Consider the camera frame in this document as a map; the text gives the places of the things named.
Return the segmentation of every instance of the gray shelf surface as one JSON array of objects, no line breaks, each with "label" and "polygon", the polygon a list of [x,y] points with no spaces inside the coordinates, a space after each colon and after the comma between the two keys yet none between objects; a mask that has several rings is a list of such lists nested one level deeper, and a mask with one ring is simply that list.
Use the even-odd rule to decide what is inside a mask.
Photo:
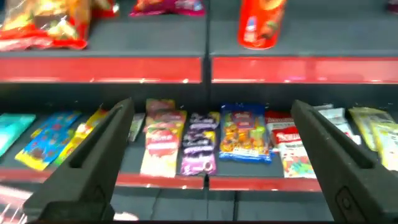
[{"label": "gray shelf surface", "polygon": [[248,50],[238,44],[240,0],[210,1],[210,55],[396,57],[396,15],[380,0],[288,0],[277,45]]},{"label": "gray shelf surface", "polygon": [[[129,17],[136,1],[119,0],[119,16],[92,21],[85,50],[2,52],[0,57],[204,57],[206,17]],[[4,12],[0,13],[3,22]]]}]

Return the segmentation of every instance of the candy package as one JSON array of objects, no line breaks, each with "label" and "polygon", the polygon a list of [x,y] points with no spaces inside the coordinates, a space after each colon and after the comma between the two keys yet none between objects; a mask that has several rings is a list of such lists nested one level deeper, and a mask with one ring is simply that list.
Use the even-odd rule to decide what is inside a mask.
[{"label": "candy package", "polygon": [[23,148],[15,159],[42,171],[59,156],[72,136],[73,132],[66,129],[43,131]]},{"label": "candy package", "polygon": [[181,165],[182,175],[197,175],[216,173],[214,150],[216,133],[220,122],[220,114],[210,112],[206,115],[193,113],[190,125],[182,140],[183,157]]},{"label": "candy package", "polygon": [[134,142],[137,138],[138,132],[141,129],[142,123],[145,119],[145,113],[134,114],[134,117],[131,121],[130,132],[129,132],[129,141]]},{"label": "candy package", "polygon": [[398,124],[371,123],[381,163],[388,170],[398,171]]},{"label": "candy package", "polygon": [[89,135],[89,133],[94,130],[97,124],[99,124],[106,117],[107,114],[107,111],[99,109],[93,115],[91,115],[91,117],[85,123],[80,124],[75,131],[75,135],[65,146],[54,163],[58,165],[61,164],[80,145],[80,143]]},{"label": "candy package", "polygon": [[2,114],[0,116],[0,156],[35,120],[34,114]]},{"label": "candy package", "polygon": [[395,124],[395,121],[387,112],[374,108],[351,108],[349,112],[366,144],[372,151],[376,151],[377,149],[374,143],[371,123]]},{"label": "candy package", "polygon": [[351,138],[356,144],[361,144],[361,136],[357,136],[353,133],[353,130],[345,118],[345,111],[346,110],[344,108],[333,108],[319,110],[319,113],[322,114],[332,124],[334,124],[340,131]]},{"label": "candy package", "polygon": [[90,0],[7,0],[0,51],[87,46]]},{"label": "candy package", "polygon": [[221,107],[220,159],[271,162],[264,113],[265,107],[261,105]]},{"label": "candy package", "polygon": [[46,131],[60,131],[63,129],[69,129],[80,115],[81,113],[77,111],[54,113],[46,121],[44,121],[40,128],[32,133],[31,137],[35,138],[42,132]]},{"label": "candy package", "polygon": [[204,16],[202,0],[137,0],[130,16],[176,13],[188,16]]},{"label": "candy package", "polygon": [[93,17],[114,17],[119,12],[119,5],[115,0],[93,0]]},{"label": "candy package", "polygon": [[162,111],[153,113],[153,123],[147,126],[146,149],[141,165],[141,174],[174,177],[177,169],[177,154],[180,147],[186,111]]},{"label": "candy package", "polygon": [[317,178],[297,128],[292,126],[285,129],[275,129],[272,132],[276,137],[276,145],[280,151],[284,176],[286,178]]}]

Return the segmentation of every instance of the red shelf edge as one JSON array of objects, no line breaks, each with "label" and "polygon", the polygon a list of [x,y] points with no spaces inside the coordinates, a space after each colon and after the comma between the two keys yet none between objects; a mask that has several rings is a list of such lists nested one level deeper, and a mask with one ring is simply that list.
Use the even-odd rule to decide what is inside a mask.
[{"label": "red shelf edge", "polygon": [[[44,182],[50,175],[51,170],[42,172],[29,169],[0,169],[0,181],[13,182]],[[140,174],[122,173],[118,175],[117,186],[124,187],[160,187],[171,189],[203,189],[202,177],[150,177]]]},{"label": "red shelf edge", "polygon": [[305,178],[210,177],[210,190],[321,192],[318,180]]}]

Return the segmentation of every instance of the retail shelving unit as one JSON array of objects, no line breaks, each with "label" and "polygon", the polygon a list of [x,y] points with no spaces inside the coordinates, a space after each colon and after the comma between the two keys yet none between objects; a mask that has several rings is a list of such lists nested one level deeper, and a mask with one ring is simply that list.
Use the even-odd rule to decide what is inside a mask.
[{"label": "retail shelving unit", "polygon": [[[0,110],[39,114],[0,158],[0,179],[26,187],[56,168],[36,172],[14,160],[47,114],[92,112],[126,97],[138,112],[147,98],[173,98],[189,112],[218,110],[223,102],[288,110],[300,99],[372,106],[398,118],[398,20],[382,1],[289,0],[279,43],[257,51],[237,43],[240,0],[205,2],[206,17],[132,19],[134,1],[120,0],[118,18],[93,23],[86,50],[0,53]],[[119,173],[113,198],[119,212],[136,211],[144,220],[331,219],[318,182],[283,178],[278,156],[271,165],[217,161],[216,176],[167,179],[139,175],[143,153],[140,134]]]}]

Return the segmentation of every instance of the yellow package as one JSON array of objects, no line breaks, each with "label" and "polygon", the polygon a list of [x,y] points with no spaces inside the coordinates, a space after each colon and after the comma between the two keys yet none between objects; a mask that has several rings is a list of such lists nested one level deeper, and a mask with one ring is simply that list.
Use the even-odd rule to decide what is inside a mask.
[{"label": "yellow package", "polygon": [[95,126],[97,126],[102,119],[108,114],[107,111],[99,109],[90,118],[86,121],[86,123],[82,123],[77,128],[74,137],[70,140],[70,142],[65,146],[61,154],[55,160],[56,164],[61,164],[79,145],[80,143],[94,130]]},{"label": "yellow package", "polygon": [[371,123],[395,124],[390,114],[385,111],[365,107],[351,108],[348,111],[351,113],[355,124],[370,150],[377,151]]},{"label": "yellow package", "polygon": [[398,171],[398,124],[372,123],[371,126],[381,163],[388,170]]}]

